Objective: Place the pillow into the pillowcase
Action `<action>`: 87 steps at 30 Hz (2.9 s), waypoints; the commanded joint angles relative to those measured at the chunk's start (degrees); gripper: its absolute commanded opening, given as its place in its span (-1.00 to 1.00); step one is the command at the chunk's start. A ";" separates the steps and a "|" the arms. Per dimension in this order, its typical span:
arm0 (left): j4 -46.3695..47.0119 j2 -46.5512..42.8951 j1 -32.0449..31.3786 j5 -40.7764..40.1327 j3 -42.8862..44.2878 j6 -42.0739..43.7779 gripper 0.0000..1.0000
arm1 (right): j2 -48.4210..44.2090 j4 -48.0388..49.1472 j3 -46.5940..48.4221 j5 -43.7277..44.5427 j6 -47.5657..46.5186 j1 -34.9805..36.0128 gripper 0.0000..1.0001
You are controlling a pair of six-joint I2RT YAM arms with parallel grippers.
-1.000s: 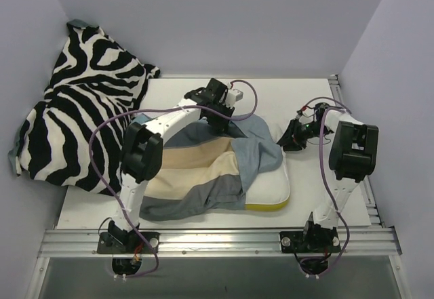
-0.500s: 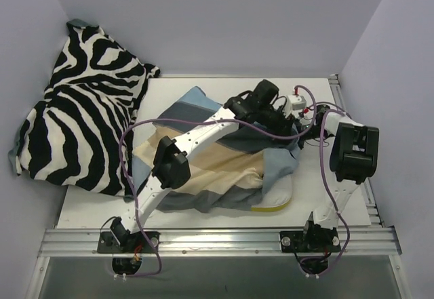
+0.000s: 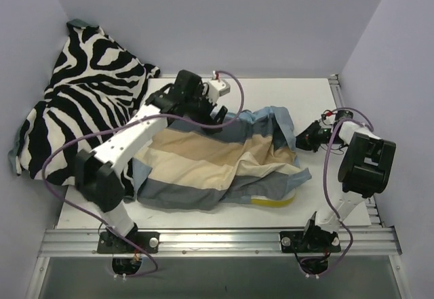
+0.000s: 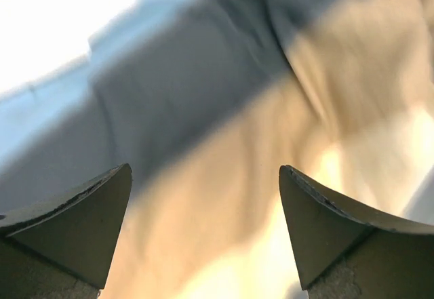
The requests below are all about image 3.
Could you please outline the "blue-grey fabric pillowcase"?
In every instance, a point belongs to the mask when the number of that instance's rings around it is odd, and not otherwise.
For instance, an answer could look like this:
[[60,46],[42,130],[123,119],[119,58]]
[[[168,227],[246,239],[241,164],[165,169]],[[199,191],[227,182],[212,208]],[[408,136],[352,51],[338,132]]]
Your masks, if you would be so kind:
[[243,111],[211,134],[175,121],[136,153],[132,177],[134,201],[177,210],[278,200],[312,178],[299,164],[289,111],[278,106]]

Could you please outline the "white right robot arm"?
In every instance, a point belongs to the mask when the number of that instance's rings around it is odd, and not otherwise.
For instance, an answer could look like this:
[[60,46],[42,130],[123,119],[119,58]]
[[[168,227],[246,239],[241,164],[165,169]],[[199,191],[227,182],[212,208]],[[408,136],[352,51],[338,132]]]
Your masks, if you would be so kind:
[[[301,233],[302,246],[322,250],[339,244],[337,232],[348,215],[364,200],[382,193],[389,182],[396,144],[374,134],[365,115],[365,123],[354,120],[355,108],[341,107],[325,111],[296,137],[296,147],[316,153],[326,145],[323,165],[323,194],[326,205],[317,210]],[[338,170],[342,189],[334,196],[327,190],[328,162],[332,146],[346,148]]]

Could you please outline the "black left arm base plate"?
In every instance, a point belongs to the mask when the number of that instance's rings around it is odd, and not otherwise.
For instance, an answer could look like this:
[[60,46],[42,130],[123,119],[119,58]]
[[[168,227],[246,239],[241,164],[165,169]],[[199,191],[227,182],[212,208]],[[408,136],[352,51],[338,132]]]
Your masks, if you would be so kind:
[[[150,254],[156,254],[159,247],[160,233],[155,231],[136,231],[127,239]],[[139,252],[132,244],[112,234],[103,231],[99,236],[98,254],[133,254]]]

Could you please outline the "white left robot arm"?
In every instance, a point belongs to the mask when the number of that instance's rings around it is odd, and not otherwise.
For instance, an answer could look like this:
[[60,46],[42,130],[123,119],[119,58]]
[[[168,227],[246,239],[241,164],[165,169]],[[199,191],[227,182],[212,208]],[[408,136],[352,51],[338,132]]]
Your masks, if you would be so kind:
[[96,206],[119,251],[137,244],[126,199],[187,211],[221,203],[281,207],[310,180],[288,110],[229,113],[217,105],[229,91],[218,75],[203,80],[180,71],[105,142],[77,154],[76,189]]

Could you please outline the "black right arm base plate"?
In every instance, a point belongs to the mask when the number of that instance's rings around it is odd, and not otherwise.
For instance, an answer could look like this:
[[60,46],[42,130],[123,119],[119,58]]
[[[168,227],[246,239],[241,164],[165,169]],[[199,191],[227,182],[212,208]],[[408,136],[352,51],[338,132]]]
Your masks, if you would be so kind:
[[306,235],[303,231],[281,231],[279,238],[283,253],[329,254],[341,251],[337,233],[319,231]]

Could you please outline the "cream pillow with yellow edge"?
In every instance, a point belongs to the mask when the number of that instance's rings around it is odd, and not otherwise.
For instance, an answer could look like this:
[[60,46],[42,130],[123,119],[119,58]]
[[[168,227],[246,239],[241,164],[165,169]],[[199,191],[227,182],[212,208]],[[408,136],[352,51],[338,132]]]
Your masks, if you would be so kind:
[[270,199],[265,196],[251,196],[250,204],[261,207],[282,208],[290,205],[296,198],[296,191],[292,191],[283,196],[282,199]]

